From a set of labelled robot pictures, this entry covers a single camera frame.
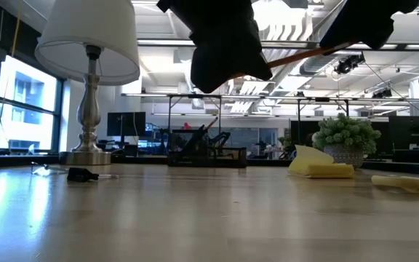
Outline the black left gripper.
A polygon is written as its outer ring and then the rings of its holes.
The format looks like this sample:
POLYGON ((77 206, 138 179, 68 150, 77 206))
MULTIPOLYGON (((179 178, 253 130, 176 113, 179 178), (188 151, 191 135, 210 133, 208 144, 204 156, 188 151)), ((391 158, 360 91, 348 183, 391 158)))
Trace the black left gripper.
POLYGON ((230 78, 227 58, 232 51, 231 79, 253 76, 269 80, 273 74, 257 41, 204 41, 210 36, 241 34, 258 36, 251 0, 158 0, 156 6, 171 11, 191 31, 196 41, 191 63, 191 81, 203 93, 214 92, 230 78))

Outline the yellow sticky note pad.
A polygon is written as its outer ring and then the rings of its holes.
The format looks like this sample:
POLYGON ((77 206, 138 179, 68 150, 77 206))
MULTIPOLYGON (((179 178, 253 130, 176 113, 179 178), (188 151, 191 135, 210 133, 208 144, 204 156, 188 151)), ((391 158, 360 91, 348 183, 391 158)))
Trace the yellow sticky note pad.
POLYGON ((334 158, 316 148, 296 145, 296 156, 289 171, 307 178, 352 178, 351 164, 334 163, 334 158))

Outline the black ceiling spotlight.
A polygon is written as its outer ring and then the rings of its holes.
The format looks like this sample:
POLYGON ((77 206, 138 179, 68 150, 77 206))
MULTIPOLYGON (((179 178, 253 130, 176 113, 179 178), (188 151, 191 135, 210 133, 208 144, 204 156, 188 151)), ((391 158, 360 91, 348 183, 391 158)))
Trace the black ceiling spotlight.
POLYGON ((364 62, 365 58, 363 54, 350 55, 345 59, 339 60, 338 65, 335 66, 334 72, 339 75, 348 74, 364 62))

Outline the white shade silver table lamp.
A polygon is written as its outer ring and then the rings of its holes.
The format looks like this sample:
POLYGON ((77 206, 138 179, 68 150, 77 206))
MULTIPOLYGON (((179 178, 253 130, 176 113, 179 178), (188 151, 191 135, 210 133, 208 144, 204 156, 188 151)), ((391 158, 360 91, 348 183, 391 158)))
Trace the white shade silver table lamp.
POLYGON ((110 164, 111 153, 97 147, 97 89, 129 84, 140 76, 131 0, 55 0, 34 55, 52 73, 84 83, 76 115, 79 144, 60 153, 60 162, 110 164))

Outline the yellow handled scissors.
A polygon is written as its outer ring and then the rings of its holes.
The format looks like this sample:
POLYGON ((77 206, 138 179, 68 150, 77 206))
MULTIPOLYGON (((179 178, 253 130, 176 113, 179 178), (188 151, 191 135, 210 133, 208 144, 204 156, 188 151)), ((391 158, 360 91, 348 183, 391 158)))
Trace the yellow handled scissors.
POLYGON ((408 191, 419 191, 419 178, 373 175, 371 181, 375 186, 403 188, 408 191))

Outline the green potted plant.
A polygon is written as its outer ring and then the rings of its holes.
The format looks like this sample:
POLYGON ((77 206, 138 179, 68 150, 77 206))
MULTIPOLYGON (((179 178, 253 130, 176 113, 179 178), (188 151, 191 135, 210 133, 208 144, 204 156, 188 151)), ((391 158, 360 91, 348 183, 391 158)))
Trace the green potted plant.
POLYGON ((319 130, 312 136, 314 148, 334 159, 336 164, 350 164, 354 169, 362 166, 364 158, 377 150, 376 140, 381 133, 370 121, 352 119, 343 113, 335 118, 319 121, 319 130))

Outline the white ceiling light panel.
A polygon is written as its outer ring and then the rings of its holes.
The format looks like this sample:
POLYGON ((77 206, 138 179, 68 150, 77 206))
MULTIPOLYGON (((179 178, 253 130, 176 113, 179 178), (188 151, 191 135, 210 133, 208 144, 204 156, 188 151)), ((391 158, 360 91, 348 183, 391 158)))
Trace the white ceiling light panel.
POLYGON ((252 8, 261 31, 270 25, 294 25, 303 19, 307 11, 289 7, 283 0, 257 0, 252 3, 252 8))

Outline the black binder clip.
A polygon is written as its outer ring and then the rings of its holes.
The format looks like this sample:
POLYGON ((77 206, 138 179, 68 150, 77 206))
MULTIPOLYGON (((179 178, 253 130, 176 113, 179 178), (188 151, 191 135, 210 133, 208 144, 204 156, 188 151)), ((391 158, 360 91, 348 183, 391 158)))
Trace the black binder clip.
POLYGON ((90 180, 100 180, 102 178, 118 179, 118 175, 105 175, 90 172, 85 168, 71 167, 68 169, 67 181, 86 183, 90 180))

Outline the black metal rack frame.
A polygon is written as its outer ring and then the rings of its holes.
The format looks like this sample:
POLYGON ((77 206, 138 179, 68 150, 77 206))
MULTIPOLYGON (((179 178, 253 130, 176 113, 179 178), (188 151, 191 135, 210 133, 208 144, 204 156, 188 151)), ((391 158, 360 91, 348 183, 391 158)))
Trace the black metal rack frame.
POLYGON ((299 142, 301 142, 301 111, 302 111, 302 108, 303 108, 303 105, 301 104, 301 102, 303 100, 306 101, 306 105, 308 105, 310 102, 315 102, 315 103, 334 102, 346 113, 346 116, 350 116, 350 114, 349 114, 349 99, 346 99, 346 98, 329 98, 329 97, 298 97, 296 99, 296 101, 297 101, 297 123, 298 123, 297 139, 298 139, 299 142))
POLYGON ((177 105, 183 98, 188 98, 190 100, 198 99, 204 100, 208 99, 212 101, 218 112, 216 114, 199 114, 200 116, 213 116, 219 117, 218 119, 218 136, 221 134, 221 106, 222 106, 222 96, 221 95, 205 95, 205 94, 198 94, 198 93, 188 93, 188 94, 168 94, 167 97, 169 98, 169 106, 167 112, 167 149, 172 147, 172 130, 171 126, 171 116, 172 116, 172 108, 177 105))

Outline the wide black monitor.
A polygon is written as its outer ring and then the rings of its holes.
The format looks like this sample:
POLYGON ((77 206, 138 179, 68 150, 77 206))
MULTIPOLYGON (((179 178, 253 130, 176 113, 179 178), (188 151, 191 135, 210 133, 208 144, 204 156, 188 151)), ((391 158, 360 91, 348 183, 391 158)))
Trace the wide black monitor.
POLYGON ((393 161, 419 163, 419 116, 390 116, 393 161))

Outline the black mesh desk organizer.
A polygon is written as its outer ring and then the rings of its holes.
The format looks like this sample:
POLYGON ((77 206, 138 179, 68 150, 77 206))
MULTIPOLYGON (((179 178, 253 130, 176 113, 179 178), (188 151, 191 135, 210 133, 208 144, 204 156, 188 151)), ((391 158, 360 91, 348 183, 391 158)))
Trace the black mesh desk organizer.
POLYGON ((167 164, 170 167, 224 167, 245 168, 247 148, 226 147, 229 132, 210 137, 207 133, 193 151, 182 152, 196 130, 173 130, 172 147, 168 150, 167 164))

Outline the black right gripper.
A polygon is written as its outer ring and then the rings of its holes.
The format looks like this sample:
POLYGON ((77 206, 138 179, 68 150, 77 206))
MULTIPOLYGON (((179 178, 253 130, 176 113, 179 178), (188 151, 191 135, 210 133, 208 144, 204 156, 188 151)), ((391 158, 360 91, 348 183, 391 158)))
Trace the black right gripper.
POLYGON ((394 31, 391 16, 397 12, 411 13, 418 6, 419 0, 346 0, 319 46, 332 48, 362 42, 371 49, 380 49, 394 31), (362 7, 371 19, 359 20, 362 7))

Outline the large glass window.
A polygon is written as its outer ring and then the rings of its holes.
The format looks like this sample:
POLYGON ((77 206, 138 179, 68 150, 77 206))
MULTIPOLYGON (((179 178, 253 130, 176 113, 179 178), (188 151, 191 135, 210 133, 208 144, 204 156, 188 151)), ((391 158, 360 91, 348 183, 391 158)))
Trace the large glass window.
POLYGON ((0 62, 0 150, 48 152, 57 148, 59 79, 7 56, 0 62))

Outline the black computer monitor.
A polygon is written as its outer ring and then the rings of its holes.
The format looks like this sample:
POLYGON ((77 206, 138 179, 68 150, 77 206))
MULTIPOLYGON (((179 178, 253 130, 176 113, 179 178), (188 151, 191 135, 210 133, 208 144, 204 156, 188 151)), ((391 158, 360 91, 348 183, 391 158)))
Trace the black computer monitor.
POLYGON ((107 117, 107 136, 144 136, 145 112, 110 112, 107 117))

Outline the silver ventilation duct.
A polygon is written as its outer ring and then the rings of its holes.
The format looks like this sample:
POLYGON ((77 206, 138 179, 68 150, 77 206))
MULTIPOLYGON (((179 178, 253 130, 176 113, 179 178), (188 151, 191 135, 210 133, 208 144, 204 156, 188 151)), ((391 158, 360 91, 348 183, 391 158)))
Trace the silver ventilation duct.
POLYGON ((306 61, 300 66, 299 73, 300 75, 315 75, 323 71, 325 68, 330 66, 337 60, 336 54, 331 55, 317 55, 309 57, 306 61))

